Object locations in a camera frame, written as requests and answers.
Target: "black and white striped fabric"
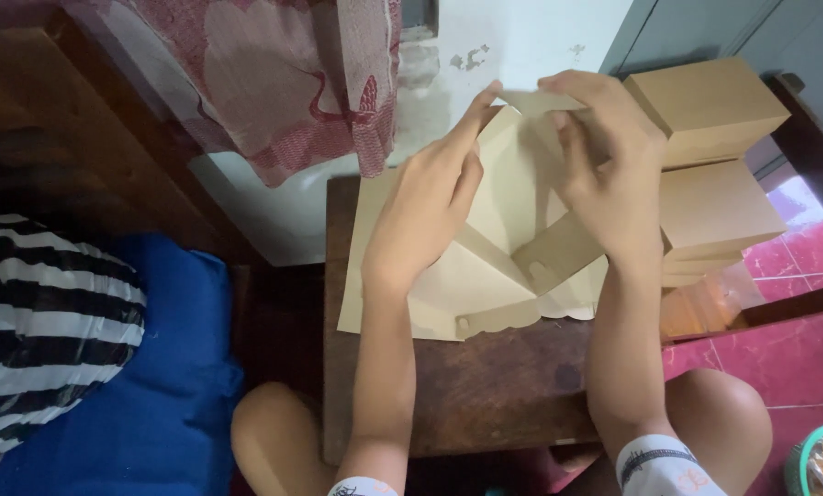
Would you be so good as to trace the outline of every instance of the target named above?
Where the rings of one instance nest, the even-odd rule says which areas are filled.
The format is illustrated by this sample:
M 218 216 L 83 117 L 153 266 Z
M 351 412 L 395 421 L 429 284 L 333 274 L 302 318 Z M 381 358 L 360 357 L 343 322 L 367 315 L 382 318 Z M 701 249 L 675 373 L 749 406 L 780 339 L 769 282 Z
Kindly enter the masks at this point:
M 120 372 L 144 307 L 129 265 L 0 215 L 0 454 Z

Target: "white wall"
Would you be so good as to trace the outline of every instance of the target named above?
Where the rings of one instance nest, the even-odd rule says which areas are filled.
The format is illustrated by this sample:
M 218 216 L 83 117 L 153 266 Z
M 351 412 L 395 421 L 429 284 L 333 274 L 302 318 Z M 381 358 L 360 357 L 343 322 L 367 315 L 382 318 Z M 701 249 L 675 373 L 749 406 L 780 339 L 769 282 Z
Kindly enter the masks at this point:
M 494 79 L 506 88 L 534 89 L 538 78 L 564 69 L 597 72 L 631 3 L 440 0 L 439 36 L 419 43 L 438 49 L 439 73 L 426 88 L 399 89 L 388 163 L 443 136 Z M 460 66 L 452 65 L 458 59 Z M 199 157 L 191 167 L 273 265 L 324 260 L 326 181 L 358 174 L 356 155 L 306 169 L 275 189 L 263 186 L 234 152 Z

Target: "hand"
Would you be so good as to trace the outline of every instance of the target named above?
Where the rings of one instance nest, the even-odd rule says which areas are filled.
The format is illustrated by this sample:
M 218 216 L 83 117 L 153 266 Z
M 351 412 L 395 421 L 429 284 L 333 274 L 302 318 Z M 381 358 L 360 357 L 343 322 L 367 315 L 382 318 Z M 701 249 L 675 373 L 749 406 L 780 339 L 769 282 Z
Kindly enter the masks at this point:
M 399 166 L 365 249 L 363 286 L 406 295 L 417 276 L 448 248 L 466 222 L 482 181 L 476 138 L 499 111 L 491 104 L 501 87 L 494 81 L 445 138 Z
M 606 163 L 592 163 L 580 121 L 556 112 L 553 119 L 565 154 L 562 199 L 611 262 L 639 265 L 661 260 L 659 177 L 665 135 L 615 78 L 564 71 L 540 79 L 538 85 L 590 107 L 612 157 Z

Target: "pink curtain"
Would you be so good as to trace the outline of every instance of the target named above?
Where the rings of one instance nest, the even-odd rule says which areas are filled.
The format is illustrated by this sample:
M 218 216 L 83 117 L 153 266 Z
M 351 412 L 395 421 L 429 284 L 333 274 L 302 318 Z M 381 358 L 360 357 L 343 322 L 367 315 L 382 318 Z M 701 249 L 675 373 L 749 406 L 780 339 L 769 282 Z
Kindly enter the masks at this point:
M 54 0 L 15 0 L 0 7 Z M 267 186 L 393 147 L 400 0 L 61 0 L 156 113 Z

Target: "blue pillow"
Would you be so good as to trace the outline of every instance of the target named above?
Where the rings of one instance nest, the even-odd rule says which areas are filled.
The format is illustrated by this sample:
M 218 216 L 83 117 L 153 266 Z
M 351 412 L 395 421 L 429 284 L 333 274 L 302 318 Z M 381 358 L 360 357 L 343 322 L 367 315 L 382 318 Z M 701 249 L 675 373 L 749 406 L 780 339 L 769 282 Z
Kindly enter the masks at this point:
M 114 379 L 5 455 L 0 495 L 225 495 L 243 379 L 229 353 L 226 267 L 160 234 L 122 238 L 111 253 L 148 295 L 141 345 Z

